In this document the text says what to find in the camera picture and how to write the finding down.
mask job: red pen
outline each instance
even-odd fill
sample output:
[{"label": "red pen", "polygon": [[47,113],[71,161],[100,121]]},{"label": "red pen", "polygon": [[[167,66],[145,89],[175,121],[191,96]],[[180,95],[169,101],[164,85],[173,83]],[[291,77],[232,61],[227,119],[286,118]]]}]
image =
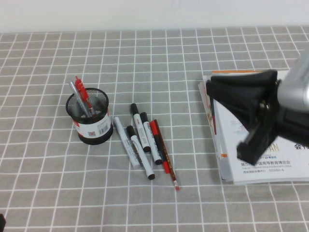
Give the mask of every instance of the red pen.
[{"label": "red pen", "polygon": [[81,95],[81,98],[83,100],[83,102],[85,102],[88,105],[89,108],[89,112],[91,116],[95,116],[96,115],[96,111],[94,110],[94,108],[92,107],[90,100],[89,100],[89,96],[88,93],[82,83],[82,80],[78,78],[78,76],[76,77],[76,81],[75,81],[75,87],[77,88],[79,94]]}]

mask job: silver pen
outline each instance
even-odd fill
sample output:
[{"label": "silver pen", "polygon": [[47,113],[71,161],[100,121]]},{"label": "silver pen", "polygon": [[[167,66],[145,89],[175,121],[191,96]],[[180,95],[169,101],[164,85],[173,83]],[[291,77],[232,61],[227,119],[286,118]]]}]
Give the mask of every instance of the silver pen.
[{"label": "silver pen", "polygon": [[89,110],[87,109],[87,107],[85,106],[85,104],[84,104],[84,102],[83,102],[81,96],[79,95],[79,93],[78,93],[78,91],[77,91],[77,89],[76,89],[76,87],[75,87],[74,82],[69,81],[69,85],[70,85],[70,87],[71,87],[71,89],[72,89],[72,91],[73,91],[73,93],[74,93],[74,95],[75,95],[75,97],[76,97],[76,99],[77,99],[77,102],[79,103],[79,105],[80,105],[82,111],[83,111],[84,114],[86,115],[86,117],[91,117],[90,112],[89,112]]}]

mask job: barcode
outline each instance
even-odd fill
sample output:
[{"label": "barcode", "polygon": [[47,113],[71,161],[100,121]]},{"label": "barcode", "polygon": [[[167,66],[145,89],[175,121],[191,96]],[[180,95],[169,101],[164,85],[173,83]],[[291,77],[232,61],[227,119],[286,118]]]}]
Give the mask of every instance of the barcode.
[{"label": "barcode", "polygon": [[105,133],[105,131],[107,131],[107,129],[108,129],[108,125],[106,125],[106,126],[103,127],[102,129],[100,129],[100,130],[98,131],[98,133],[99,133],[99,134],[103,134],[103,133]]},{"label": "barcode", "polygon": [[95,131],[88,132],[88,135],[89,135],[89,136],[96,136],[96,132],[95,132]]}]

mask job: marker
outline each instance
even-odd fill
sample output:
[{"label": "marker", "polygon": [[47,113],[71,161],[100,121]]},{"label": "marker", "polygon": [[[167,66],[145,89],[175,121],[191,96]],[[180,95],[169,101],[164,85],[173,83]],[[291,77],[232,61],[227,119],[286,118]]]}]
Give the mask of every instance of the marker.
[{"label": "marker", "polygon": [[140,145],[139,139],[137,138],[135,131],[133,129],[133,126],[128,126],[126,128],[127,134],[129,137],[131,137],[131,141],[133,144],[133,147],[136,149],[137,154],[140,156],[141,163],[144,166],[144,169],[146,171],[146,174],[148,176],[148,179],[153,180],[155,178],[155,174],[153,170],[151,169],[151,166],[146,158],[146,155],[143,151],[143,148]]},{"label": "marker", "polygon": [[152,154],[154,161],[155,161],[154,163],[156,165],[160,165],[160,164],[162,164],[162,159],[159,156],[158,148],[155,144],[154,135],[151,132],[151,128],[150,128],[150,124],[149,124],[149,121],[148,121],[147,114],[145,112],[141,113],[140,118],[141,118],[141,122],[144,125],[145,131],[146,131],[147,139],[148,139],[150,149],[151,149],[151,154]]},{"label": "marker", "polygon": [[155,125],[155,122],[152,121],[150,123],[150,127],[151,127],[151,130],[153,132],[153,135],[154,135],[154,140],[155,140],[155,143],[156,143],[156,146],[159,150],[159,154],[161,156],[161,159],[163,161],[163,167],[164,167],[164,170],[165,170],[165,173],[166,174],[169,174],[169,164],[168,162],[166,161],[166,158],[164,156],[164,151],[163,151],[163,147],[161,145],[161,142],[160,142],[160,138],[159,138],[159,133],[158,133],[158,130],[156,129],[156,125]]},{"label": "marker", "polygon": [[131,104],[131,111],[133,114],[137,132],[140,137],[141,146],[143,147],[144,152],[149,152],[150,146],[149,146],[149,143],[146,137],[146,132],[145,132],[144,126],[142,125],[139,110],[137,109],[137,106],[135,103]]},{"label": "marker", "polygon": [[115,117],[114,118],[114,122],[115,122],[116,128],[118,130],[118,133],[120,135],[121,141],[122,141],[122,143],[125,146],[126,153],[129,156],[129,159],[131,161],[131,164],[132,164],[133,168],[134,169],[139,168],[140,167],[140,163],[139,163],[138,159],[135,156],[135,152],[133,150],[132,143],[127,138],[125,130],[124,130],[123,126],[121,125],[121,122],[120,122],[119,118]]}]

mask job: orange stripe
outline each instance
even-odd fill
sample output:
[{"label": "orange stripe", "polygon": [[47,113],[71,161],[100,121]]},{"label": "orange stripe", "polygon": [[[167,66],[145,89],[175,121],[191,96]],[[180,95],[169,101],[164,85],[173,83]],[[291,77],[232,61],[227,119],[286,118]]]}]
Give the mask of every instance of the orange stripe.
[{"label": "orange stripe", "polygon": [[212,71],[212,73],[259,73],[260,71],[250,71],[250,70],[225,70],[225,71]]}]

